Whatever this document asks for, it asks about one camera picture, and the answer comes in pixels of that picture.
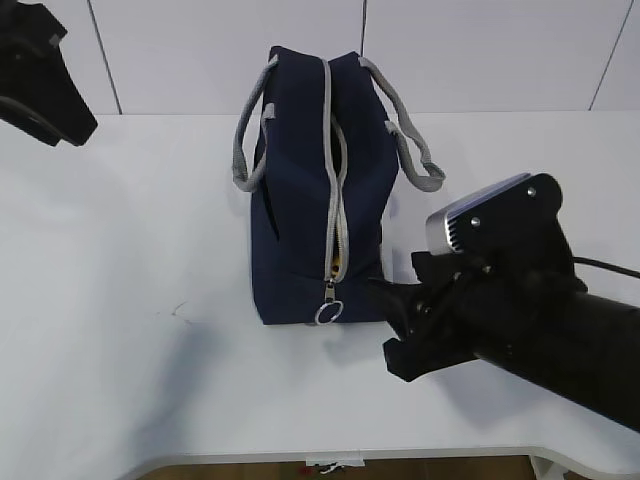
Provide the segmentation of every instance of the navy blue bag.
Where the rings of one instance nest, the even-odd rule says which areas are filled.
[[[397,93],[367,59],[330,62],[283,47],[270,61],[240,117],[233,177],[251,198],[253,298],[267,324],[383,320],[366,281],[383,277],[381,218],[400,164],[411,182],[435,191],[443,172],[431,162]],[[371,78],[389,96],[389,121]],[[254,170],[242,151],[263,96]],[[429,175],[413,167],[409,136]]]

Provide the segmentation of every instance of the gray handle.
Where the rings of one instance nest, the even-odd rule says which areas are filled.
[[[404,103],[402,103],[400,95],[398,95],[398,92],[396,92],[389,81],[384,77],[384,75],[382,75],[382,72],[380,72],[378,67],[371,60],[365,57],[360,57],[360,65],[369,70],[371,77],[385,95],[389,97],[389,100],[391,100],[391,103],[398,114],[400,129],[398,129],[398,127],[396,127],[391,121],[386,122],[386,127],[389,133],[396,137],[400,166],[402,167],[405,175],[416,188],[423,192],[435,192],[439,190],[440,187],[442,187],[442,183],[444,182],[446,175],[440,167],[431,161],[429,146],[411,121],[409,112],[407,112],[407,108],[404,106]],[[409,145],[407,144],[405,135],[413,140],[413,143],[418,147],[418,150],[420,151],[420,163],[428,175],[419,175],[414,168],[411,152],[409,151]]]
[[[253,172],[251,172],[251,175],[249,175],[247,169],[247,159],[242,149],[242,142],[244,141],[244,134],[247,131],[247,125],[249,124],[249,118],[251,118],[253,109],[256,107],[258,100],[264,92],[264,88],[267,84],[267,80],[269,79],[271,70],[273,70],[273,68],[277,64],[278,55],[274,55],[273,57],[271,57],[271,60],[269,60],[269,63],[264,68],[264,70],[262,70],[262,73],[260,73],[260,77],[258,77],[258,81],[256,82],[255,87],[253,87],[253,90],[249,95],[249,99],[242,109],[240,120],[238,120],[238,126],[236,127],[236,133],[233,137],[233,164],[231,167],[233,170],[233,183],[235,183],[236,186],[243,192],[255,191],[265,172],[265,162],[267,156],[266,121],[268,119],[275,118],[275,105],[273,103],[265,105],[264,112],[262,113],[262,117],[260,118],[260,126],[262,128],[262,133],[265,139],[265,149],[255,169],[253,170]]]

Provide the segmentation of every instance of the wall tile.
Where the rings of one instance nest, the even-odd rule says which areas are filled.
[[[118,113],[86,0],[44,0],[69,31],[60,49],[76,87],[94,114]]]
[[[359,48],[361,0],[93,0],[125,113],[237,114],[272,45]]]
[[[585,110],[629,0],[370,0],[365,55],[410,111]]]
[[[593,105],[595,110],[640,110],[640,2],[635,2]]]

